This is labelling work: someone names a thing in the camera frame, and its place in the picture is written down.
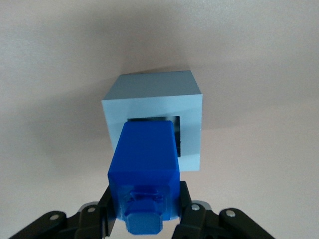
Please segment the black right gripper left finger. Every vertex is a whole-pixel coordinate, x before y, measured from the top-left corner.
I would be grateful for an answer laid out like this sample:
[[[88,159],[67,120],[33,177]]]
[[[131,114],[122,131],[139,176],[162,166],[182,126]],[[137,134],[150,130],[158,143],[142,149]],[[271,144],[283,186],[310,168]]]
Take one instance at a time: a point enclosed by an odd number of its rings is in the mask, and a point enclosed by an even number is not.
[[[81,206],[68,217],[63,211],[50,211],[11,236],[12,239],[104,239],[111,235],[116,220],[108,187],[98,202]]]

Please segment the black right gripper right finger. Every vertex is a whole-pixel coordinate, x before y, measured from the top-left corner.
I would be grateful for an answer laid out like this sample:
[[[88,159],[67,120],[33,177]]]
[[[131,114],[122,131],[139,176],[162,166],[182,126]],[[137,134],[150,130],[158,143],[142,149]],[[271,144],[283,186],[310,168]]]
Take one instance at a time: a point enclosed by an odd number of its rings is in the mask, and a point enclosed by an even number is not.
[[[242,210],[226,208],[219,214],[191,199],[187,183],[180,183],[180,223],[173,239],[272,239],[273,236]]]

